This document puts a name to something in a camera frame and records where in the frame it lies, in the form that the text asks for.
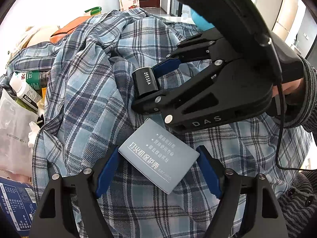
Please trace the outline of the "person right hand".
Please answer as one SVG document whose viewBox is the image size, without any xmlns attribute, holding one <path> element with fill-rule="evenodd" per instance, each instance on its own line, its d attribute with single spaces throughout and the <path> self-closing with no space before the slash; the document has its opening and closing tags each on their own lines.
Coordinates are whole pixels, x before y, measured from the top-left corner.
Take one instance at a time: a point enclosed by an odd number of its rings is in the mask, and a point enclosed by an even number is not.
<svg viewBox="0 0 317 238">
<path fill-rule="evenodd" d="M 283 95 L 289 95 L 300 91 L 305 84 L 304 78 L 282 84 Z"/>
</svg>

